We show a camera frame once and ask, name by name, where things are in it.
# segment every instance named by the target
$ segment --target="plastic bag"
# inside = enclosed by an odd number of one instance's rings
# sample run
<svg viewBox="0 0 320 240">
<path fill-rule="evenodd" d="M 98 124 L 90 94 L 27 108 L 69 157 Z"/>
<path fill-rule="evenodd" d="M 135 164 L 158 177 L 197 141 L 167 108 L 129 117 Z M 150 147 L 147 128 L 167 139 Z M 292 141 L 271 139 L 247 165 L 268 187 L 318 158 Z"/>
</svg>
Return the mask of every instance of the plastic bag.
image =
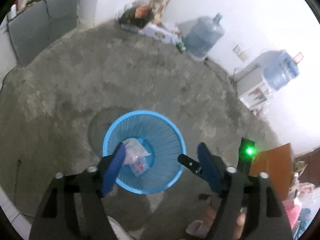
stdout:
<svg viewBox="0 0 320 240">
<path fill-rule="evenodd" d="M 115 15 L 115 20 L 118 21 L 123 16 L 124 12 L 131 9 L 133 7 L 132 3 L 127 3 L 123 9 L 117 11 Z"/>
<path fill-rule="evenodd" d="M 258 106 L 256 106 L 254 109 L 251 110 L 254 116 L 258 117 L 260 120 L 266 119 L 266 113 L 269 110 L 269 102 L 265 101 Z"/>
<path fill-rule="evenodd" d="M 125 146 L 124 165 L 132 165 L 140 161 L 140 159 L 150 156 L 150 153 L 139 143 L 136 138 L 129 138 L 122 142 Z"/>
<path fill-rule="evenodd" d="M 145 157 L 142 157 L 140 160 L 130 164 L 130 167 L 137 177 L 150 169 Z"/>
</svg>

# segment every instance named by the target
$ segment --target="mesh trash bin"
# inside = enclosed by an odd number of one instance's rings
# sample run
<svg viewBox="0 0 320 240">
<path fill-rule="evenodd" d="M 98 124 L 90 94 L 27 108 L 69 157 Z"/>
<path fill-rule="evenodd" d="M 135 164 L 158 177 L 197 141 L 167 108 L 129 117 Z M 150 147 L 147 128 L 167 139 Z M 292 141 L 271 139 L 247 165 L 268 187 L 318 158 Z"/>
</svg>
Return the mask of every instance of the mesh trash bin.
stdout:
<svg viewBox="0 0 320 240">
<path fill-rule="evenodd" d="M 118 118 L 103 141 L 103 156 L 111 155 L 120 142 L 136 138 L 151 154 L 145 157 L 150 169 L 136 177 L 130 166 L 122 166 L 116 183 L 138 194 L 154 194 L 172 186 L 183 166 L 178 163 L 186 146 L 179 129 L 165 116 L 152 111 L 134 111 Z"/>
</svg>

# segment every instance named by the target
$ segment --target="gray floor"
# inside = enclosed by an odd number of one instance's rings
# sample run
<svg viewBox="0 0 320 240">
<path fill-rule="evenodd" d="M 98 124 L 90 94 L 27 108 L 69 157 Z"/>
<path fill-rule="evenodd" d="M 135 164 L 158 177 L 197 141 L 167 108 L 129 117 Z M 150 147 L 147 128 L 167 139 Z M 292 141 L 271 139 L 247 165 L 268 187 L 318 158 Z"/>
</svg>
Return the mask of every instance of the gray floor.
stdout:
<svg viewBox="0 0 320 240">
<path fill-rule="evenodd" d="M 0 184 L 34 214 L 52 176 L 97 164 L 109 125 L 136 109 L 157 111 L 181 130 L 196 158 L 204 141 L 229 165 L 242 136 L 260 149 L 277 146 L 229 89 L 214 63 L 195 63 L 176 48 L 122 31 L 113 23 L 62 38 L 27 68 L 14 68 L 0 93 Z M 108 215 L 136 239 L 179 239 L 197 219 L 208 186 L 188 171 L 168 190 L 136 195 L 115 187 L 103 200 Z"/>
</svg>

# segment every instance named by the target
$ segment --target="wall outlet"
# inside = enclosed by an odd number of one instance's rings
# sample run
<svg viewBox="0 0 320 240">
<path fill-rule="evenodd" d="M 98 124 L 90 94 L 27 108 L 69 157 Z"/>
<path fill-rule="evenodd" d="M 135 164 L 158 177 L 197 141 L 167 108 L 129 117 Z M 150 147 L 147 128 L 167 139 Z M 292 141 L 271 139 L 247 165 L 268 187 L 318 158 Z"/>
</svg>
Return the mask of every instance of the wall outlet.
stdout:
<svg viewBox="0 0 320 240">
<path fill-rule="evenodd" d="M 241 46 L 238 44 L 237 46 L 234 47 L 234 49 L 232 50 L 239 59 L 241 59 L 243 62 L 245 62 L 248 59 L 247 54 L 245 53 L 245 51 L 241 48 Z"/>
</svg>

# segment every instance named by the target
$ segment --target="screw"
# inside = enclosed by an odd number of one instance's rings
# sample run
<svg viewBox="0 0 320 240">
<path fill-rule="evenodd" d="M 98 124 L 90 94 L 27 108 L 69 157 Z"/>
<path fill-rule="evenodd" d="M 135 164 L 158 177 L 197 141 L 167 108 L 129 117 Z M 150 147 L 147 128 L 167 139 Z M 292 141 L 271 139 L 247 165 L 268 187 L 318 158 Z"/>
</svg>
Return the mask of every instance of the screw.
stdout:
<svg viewBox="0 0 320 240">
<path fill-rule="evenodd" d="M 54 176 L 56 179 L 62 179 L 63 178 L 63 173 L 62 172 L 58 172 L 55 174 Z"/>
<path fill-rule="evenodd" d="M 263 179 L 267 179 L 267 178 L 269 178 L 269 175 L 267 173 L 265 173 L 265 172 L 261 172 L 260 173 L 260 177 L 263 178 Z"/>
<path fill-rule="evenodd" d="M 98 170 L 98 167 L 97 166 L 89 166 L 88 168 L 87 168 L 87 172 L 89 172 L 89 173 L 92 173 L 92 172 L 96 172 Z"/>
<path fill-rule="evenodd" d="M 227 172 L 229 172 L 229 173 L 236 173 L 236 172 L 237 172 L 237 169 L 236 169 L 235 167 L 229 166 L 229 167 L 227 167 Z"/>
</svg>

